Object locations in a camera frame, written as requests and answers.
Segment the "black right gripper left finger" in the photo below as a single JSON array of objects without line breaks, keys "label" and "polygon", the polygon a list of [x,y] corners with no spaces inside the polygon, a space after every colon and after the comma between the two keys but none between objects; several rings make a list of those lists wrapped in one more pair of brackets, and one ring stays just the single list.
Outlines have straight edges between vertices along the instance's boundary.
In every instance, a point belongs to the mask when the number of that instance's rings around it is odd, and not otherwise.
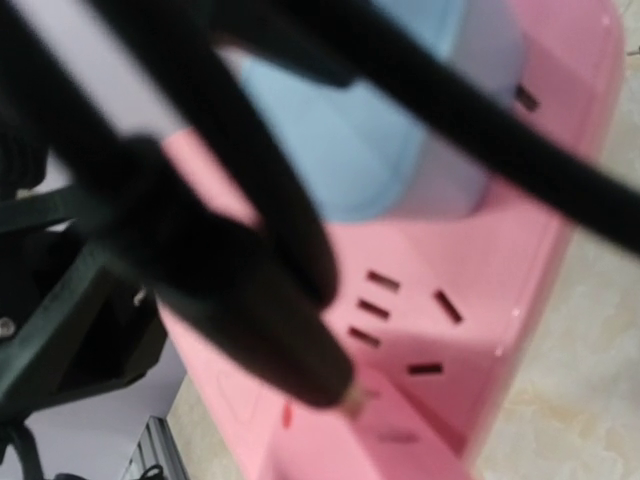
[{"label": "black right gripper left finger", "polygon": [[351,360],[321,320],[337,270],[317,213],[254,108],[184,10],[110,1],[110,23],[252,202],[258,232],[208,209],[148,136],[121,137],[9,2],[1,88],[73,172],[73,220],[117,275],[153,291],[246,371],[352,412]]}]

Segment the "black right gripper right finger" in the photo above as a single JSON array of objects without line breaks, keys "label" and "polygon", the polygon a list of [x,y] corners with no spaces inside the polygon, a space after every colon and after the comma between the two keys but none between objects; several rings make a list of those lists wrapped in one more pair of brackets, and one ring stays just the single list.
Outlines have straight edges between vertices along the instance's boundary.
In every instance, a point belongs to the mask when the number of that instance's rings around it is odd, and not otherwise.
[{"label": "black right gripper right finger", "polygon": [[378,9],[357,1],[297,1],[294,18],[487,167],[607,240],[638,249],[637,192],[493,104]]}]

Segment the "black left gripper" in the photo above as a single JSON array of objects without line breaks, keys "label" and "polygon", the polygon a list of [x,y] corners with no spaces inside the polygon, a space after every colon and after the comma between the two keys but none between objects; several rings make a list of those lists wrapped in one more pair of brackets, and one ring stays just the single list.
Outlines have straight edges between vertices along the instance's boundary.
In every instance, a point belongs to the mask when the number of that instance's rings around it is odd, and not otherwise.
[{"label": "black left gripper", "polygon": [[84,200],[68,185],[1,202],[1,428],[125,389],[160,360],[167,334],[140,285],[111,271],[74,228]]}]

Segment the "pink triangular power strip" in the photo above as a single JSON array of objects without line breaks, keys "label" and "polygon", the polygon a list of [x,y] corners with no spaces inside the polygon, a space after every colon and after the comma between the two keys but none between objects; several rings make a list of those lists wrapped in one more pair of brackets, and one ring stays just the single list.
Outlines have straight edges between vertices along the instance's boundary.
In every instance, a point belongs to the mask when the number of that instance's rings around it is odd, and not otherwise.
[{"label": "pink triangular power strip", "polygon": [[[525,41],[529,126],[602,147],[623,73],[611,1],[506,1]],[[464,218],[380,217],[328,231],[340,292],[326,321],[375,396],[354,427],[288,400],[172,314],[170,338],[209,417],[218,479],[465,479],[536,328],[568,225],[501,180]]]}]

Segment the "light blue plug adapter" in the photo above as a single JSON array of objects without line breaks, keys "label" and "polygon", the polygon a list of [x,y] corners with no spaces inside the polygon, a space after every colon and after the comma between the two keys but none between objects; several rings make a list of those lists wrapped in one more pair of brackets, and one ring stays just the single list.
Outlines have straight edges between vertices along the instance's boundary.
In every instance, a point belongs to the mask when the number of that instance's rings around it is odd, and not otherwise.
[{"label": "light blue plug adapter", "polygon": [[[506,1],[383,1],[423,49],[510,106],[525,41]],[[251,57],[244,92],[328,221],[472,214],[489,174],[366,80],[332,87]]]}]

